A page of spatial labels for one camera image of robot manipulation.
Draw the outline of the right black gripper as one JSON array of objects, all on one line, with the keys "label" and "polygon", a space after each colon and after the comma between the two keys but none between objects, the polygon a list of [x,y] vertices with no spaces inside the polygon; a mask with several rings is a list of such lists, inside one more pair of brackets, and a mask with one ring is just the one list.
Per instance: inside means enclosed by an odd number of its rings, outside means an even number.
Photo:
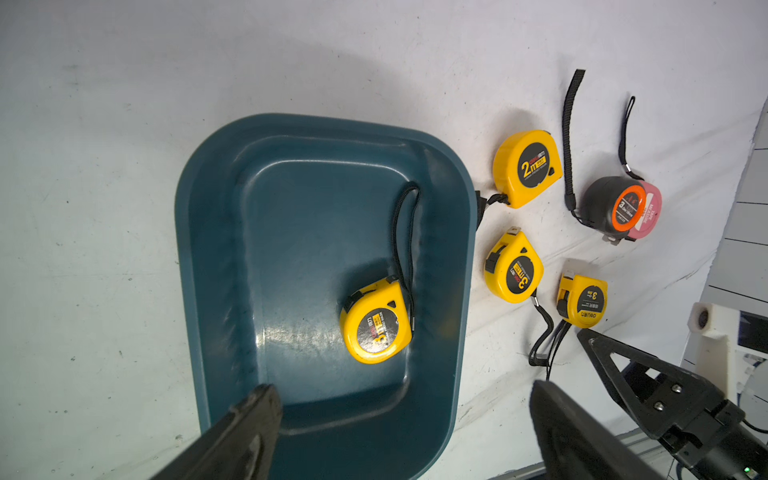
[{"label": "right black gripper", "polygon": [[610,397],[698,479],[765,479],[767,445],[711,381],[595,330],[577,334]]}]

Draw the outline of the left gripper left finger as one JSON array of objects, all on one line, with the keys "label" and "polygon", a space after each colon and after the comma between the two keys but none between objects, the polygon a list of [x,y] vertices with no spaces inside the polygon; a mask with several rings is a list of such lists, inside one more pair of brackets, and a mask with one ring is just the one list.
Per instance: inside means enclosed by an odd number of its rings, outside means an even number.
[{"label": "left gripper left finger", "polygon": [[266,479],[282,417],[276,387],[259,385],[153,478]]}]

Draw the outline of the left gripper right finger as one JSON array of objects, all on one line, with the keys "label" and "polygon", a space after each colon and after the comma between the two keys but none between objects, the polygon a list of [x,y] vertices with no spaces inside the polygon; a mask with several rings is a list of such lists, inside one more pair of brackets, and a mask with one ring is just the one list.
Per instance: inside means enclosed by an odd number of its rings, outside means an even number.
[{"label": "left gripper right finger", "polygon": [[529,410],[547,478],[661,477],[556,384],[535,381]]}]

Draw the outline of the yellow tape measure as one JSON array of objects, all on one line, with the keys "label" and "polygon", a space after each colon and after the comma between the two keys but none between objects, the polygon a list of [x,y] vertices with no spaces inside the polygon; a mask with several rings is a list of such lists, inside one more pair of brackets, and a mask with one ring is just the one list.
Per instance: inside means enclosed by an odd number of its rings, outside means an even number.
[{"label": "yellow tape measure", "polygon": [[589,329],[605,315],[608,283],[601,279],[565,272],[561,276],[557,295],[557,312],[561,321],[554,328],[553,340],[546,357],[546,379],[549,380],[555,356],[572,327]]},{"label": "yellow tape measure", "polygon": [[548,358],[539,354],[539,348],[553,334],[555,325],[537,296],[544,267],[533,245],[519,227],[505,232],[494,245],[486,257],[483,274],[490,292],[505,302],[533,302],[534,308],[546,324],[546,330],[531,347],[528,363],[534,367],[547,366]]},{"label": "yellow tape measure", "polygon": [[383,363],[404,350],[415,330],[412,244],[416,210],[410,211],[405,253],[401,252],[399,227],[408,200],[417,205],[420,188],[407,183],[395,202],[389,229],[393,273],[352,293],[342,306],[339,323],[349,354],[365,365]]},{"label": "yellow tape measure", "polygon": [[497,192],[485,198],[475,191],[477,225],[488,206],[500,203],[520,209],[563,176],[555,140],[545,130],[520,132],[504,140],[494,156],[492,170]]}]

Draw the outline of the pink tape measure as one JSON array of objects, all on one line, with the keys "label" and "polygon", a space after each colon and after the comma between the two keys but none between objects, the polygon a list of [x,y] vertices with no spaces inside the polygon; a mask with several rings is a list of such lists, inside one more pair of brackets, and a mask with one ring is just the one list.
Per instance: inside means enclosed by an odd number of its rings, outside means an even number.
[{"label": "pink tape measure", "polygon": [[663,205],[663,199],[660,190],[655,185],[647,182],[643,177],[634,172],[627,162],[627,127],[633,106],[635,104],[635,100],[636,97],[631,96],[625,109],[621,126],[618,158],[625,173],[632,179],[638,181],[643,187],[646,194],[646,199],[639,220],[627,234],[626,239],[629,241],[643,239],[654,230],[659,220]]}]

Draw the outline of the orange black tape measure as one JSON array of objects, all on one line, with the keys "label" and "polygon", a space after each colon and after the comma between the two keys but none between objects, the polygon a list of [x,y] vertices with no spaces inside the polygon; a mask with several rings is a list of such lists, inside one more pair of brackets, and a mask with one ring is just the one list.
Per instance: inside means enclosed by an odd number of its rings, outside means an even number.
[{"label": "orange black tape measure", "polygon": [[631,169],[626,158],[627,127],[636,98],[629,98],[621,122],[617,156],[624,174],[595,180],[586,190],[582,200],[578,201],[572,179],[570,125],[576,95],[584,76],[583,69],[574,72],[563,102],[561,132],[564,203],[566,209],[581,225],[602,233],[606,241],[618,244],[630,238],[631,230],[642,218],[648,196],[643,185],[644,179]]}]

